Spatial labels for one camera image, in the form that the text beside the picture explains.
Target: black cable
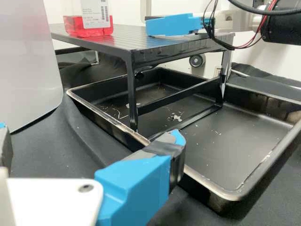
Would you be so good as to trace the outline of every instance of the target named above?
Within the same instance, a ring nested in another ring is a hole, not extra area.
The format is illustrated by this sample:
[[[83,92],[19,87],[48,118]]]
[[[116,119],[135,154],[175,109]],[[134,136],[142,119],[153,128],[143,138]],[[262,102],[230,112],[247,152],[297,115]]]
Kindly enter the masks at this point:
[[[285,15],[292,15],[292,14],[301,13],[301,8],[288,9],[288,10],[277,10],[277,11],[267,11],[267,10],[260,10],[260,9],[256,9],[256,8],[253,8],[253,7],[249,7],[245,4],[240,3],[237,0],[228,0],[228,1],[231,2],[233,5],[235,5],[236,7],[240,8],[244,11],[259,14],[259,15],[285,16]]]
[[[229,50],[249,48],[249,47],[255,45],[256,43],[258,43],[261,40],[261,37],[260,37],[256,42],[254,42],[254,43],[251,42],[252,44],[250,43],[249,45],[244,46],[244,47],[235,47],[235,46],[232,46],[232,45],[230,45],[230,44],[228,44],[224,41],[221,41],[221,40],[217,39],[215,37],[215,34],[214,34],[214,31],[215,31],[215,28],[214,28],[214,20],[215,20],[214,15],[215,15],[216,7],[217,7],[217,4],[218,4],[218,0],[215,0],[215,2],[214,2],[214,7],[213,7],[212,13],[209,17],[208,25],[205,23],[205,13],[206,13],[209,5],[212,3],[212,1],[213,0],[210,0],[210,2],[206,6],[206,8],[204,10],[204,13],[203,13],[203,26],[204,26],[204,28],[205,28],[205,30],[206,30],[206,32],[207,32],[210,39],[212,39],[217,44],[219,44],[219,45],[221,45],[221,46],[223,46],[223,47],[225,47],[226,49],[229,49]]]

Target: white plastic part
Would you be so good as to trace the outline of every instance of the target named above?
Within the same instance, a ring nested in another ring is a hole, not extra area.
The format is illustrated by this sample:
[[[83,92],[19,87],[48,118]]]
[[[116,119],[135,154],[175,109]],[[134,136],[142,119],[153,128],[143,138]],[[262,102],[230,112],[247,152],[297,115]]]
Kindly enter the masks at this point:
[[[261,5],[259,7],[257,7],[258,9],[261,9],[261,10],[265,10],[266,8],[266,5]],[[261,20],[262,20],[262,15],[258,15],[258,14],[252,14],[252,24],[251,24],[251,28],[254,32],[257,31],[260,23],[261,23]]]
[[[43,1],[0,2],[0,121],[13,132],[58,107],[63,88]]]
[[[92,179],[9,178],[7,184],[17,226],[94,226],[103,200],[102,185]]]
[[[151,16],[151,0],[140,0],[140,19],[145,23],[145,17]]]
[[[13,209],[8,192],[7,177],[7,168],[0,167],[0,224],[3,226],[15,226]]]

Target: red container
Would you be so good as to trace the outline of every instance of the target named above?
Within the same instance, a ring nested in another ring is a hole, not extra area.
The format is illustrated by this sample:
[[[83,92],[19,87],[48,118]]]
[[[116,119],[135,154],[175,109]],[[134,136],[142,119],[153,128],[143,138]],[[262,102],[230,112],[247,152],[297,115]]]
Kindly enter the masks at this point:
[[[61,0],[61,3],[69,35],[84,38],[113,33],[109,0]]]
[[[77,37],[93,37],[100,35],[110,35],[113,33],[113,17],[110,16],[110,27],[105,28],[84,28],[82,16],[64,16],[65,30],[69,35]]]

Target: barcode label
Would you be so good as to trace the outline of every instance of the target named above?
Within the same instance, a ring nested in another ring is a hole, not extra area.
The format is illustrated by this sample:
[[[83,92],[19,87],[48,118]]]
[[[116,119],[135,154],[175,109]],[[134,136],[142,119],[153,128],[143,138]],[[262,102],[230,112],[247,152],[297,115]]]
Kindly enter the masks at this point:
[[[108,7],[106,6],[105,7],[105,21],[107,21],[107,22],[109,21],[109,15],[108,14],[109,14]]]
[[[81,0],[84,28],[110,27],[108,0]]]
[[[102,20],[104,20],[104,9],[103,9],[103,6],[101,6],[101,9],[102,9]]]

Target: white wall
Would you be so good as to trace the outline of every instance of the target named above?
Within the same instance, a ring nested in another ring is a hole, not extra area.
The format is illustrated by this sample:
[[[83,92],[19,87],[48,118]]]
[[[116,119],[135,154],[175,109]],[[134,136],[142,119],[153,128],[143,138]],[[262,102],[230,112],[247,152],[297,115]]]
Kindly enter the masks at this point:
[[[176,14],[185,12],[201,12],[209,0],[152,0],[152,14]],[[111,13],[113,21],[116,24],[132,24],[143,25],[140,21],[140,0],[110,0]],[[62,23],[63,15],[60,6],[60,0],[44,0],[48,22]],[[227,0],[220,0],[219,9],[230,7]],[[247,42],[253,32],[239,32],[234,39],[235,45]],[[54,47],[67,48],[70,45],[66,43],[54,41]],[[297,65],[301,47],[290,46],[274,43],[259,42],[252,48],[244,50],[235,50],[233,53],[233,61],[238,63],[249,64],[261,70],[273,73],[279,76],[301,80],[301,76]],[[220,64],[221,54],[207,54],[205,77],[212,77],[215,66]],[[185,72],[199,73],[200,71],[192,71],[187,60],[180,63],[171,63],[169,66]]]

